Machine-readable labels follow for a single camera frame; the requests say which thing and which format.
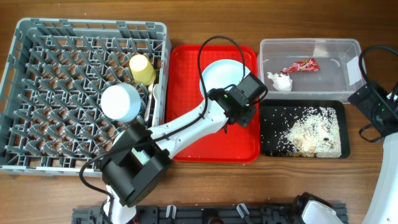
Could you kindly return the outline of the red snack wrapper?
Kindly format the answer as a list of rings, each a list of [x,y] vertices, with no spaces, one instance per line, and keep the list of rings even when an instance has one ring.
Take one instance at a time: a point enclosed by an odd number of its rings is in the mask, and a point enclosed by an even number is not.
[[[284,68],[280,72],[295,73],[295,72],[316,72],[320,69],[317,61],[314,58],[309,58],[306,60],[298,61],[293,63],[289,68]]]

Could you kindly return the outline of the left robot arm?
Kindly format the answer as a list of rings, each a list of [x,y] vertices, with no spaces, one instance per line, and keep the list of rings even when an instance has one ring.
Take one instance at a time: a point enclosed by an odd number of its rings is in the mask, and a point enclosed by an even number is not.
[[[109,197],[104,209],[111,223],[127,223],[136,216],[136,205],[164,178],[179,152],[228,125],[246,127],[256,113],[255,105],[267,94],[265,84],[252,72],[225,77],[203,74],[200,86],[203,101],[196,108],[149,129],[133,124],[100,162]]]

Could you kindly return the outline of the light green bowl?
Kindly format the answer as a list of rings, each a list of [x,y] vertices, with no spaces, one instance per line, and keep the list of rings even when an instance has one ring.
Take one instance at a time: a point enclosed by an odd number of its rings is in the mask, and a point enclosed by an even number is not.
[[[113,141],[113,145],[115,145],[117,143],[117,141],[119,140],[119,138],[122,136],[123,133],[124,133],[124,131],[122,131],[121,133],[119,133],[116,136],[116,138]],[[142,165],[145,165],[150,160],[150,157],[146,154],[145,151],[138,152],[138,151],[136,151],[135,148],[132,148],[131,152],[137,157],[138,161]]]

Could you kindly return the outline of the white plastic spoon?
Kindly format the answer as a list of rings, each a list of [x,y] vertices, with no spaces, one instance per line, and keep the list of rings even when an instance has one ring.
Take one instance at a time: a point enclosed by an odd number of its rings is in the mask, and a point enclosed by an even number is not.
[[[153,116],[152,116],[152,127],[155,127],[158,125],[158,106],[157,106],[157,100],[158,100],[158,92],[159,92],[159,84],[155,84],[153,91],[152,91],[152,95],[153,95],[153,99],[154,99],[154,112],[153,112]]]

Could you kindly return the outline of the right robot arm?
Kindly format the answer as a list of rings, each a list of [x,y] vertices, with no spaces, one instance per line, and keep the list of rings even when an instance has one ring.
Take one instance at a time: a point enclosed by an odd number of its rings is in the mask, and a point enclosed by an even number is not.
[[[388,93],[375,82],[364,85],[348,98],[381,136],[371,139],[383,143],[382,166],[370,207],[363,223],[397,223],[397,93]],[[345,214],[335,205],[308,192],[298,195],[292,207],[292,220],[297,223],[342,224]]]

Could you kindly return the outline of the white tissue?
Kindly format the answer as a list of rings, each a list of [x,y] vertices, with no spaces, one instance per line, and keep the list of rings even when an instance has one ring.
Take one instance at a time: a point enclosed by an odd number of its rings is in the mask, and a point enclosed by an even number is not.
[[[292,79],[290,78],[289,74],[267,72],[267,77],[268,79],[272,80],[272,86],[277,91],[292,90]]]

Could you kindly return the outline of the light blue plate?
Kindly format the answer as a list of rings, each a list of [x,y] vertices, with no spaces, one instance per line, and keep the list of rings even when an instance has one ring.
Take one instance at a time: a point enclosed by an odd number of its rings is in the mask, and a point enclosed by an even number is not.
[[[228,85],[238,85],[239,82],[249,75],[250,69],[243,68],[243,64],[236,60],[217,60],[207,66],[202,72],[202,78],[206,91],[213,88],[225,88]]]

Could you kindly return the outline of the light green small plate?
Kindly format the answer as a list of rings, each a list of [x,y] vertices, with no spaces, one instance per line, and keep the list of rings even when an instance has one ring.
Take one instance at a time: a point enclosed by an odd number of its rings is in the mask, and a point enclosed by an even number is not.
[[[122,83],[105,89],[100,106],[108,118],[128,123],[139,114],[141,97],[132,85]]]

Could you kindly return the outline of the rice and peanut leftovers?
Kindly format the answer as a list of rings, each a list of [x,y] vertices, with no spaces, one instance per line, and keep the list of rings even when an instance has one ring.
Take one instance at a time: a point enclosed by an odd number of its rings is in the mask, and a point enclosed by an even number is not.
[[[260,131],[261,150],[267,156],[341,156],[340,127],[334,108],[263,107]]]

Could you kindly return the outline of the yellow plastic cup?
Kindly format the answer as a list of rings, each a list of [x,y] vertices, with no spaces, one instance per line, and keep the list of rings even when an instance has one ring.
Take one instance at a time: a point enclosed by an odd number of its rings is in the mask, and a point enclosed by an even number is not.
[[[134,81],[138,84],[150,85],[156,79],[156,71],[145,55],[137,54],[131,57],[129,67]]]

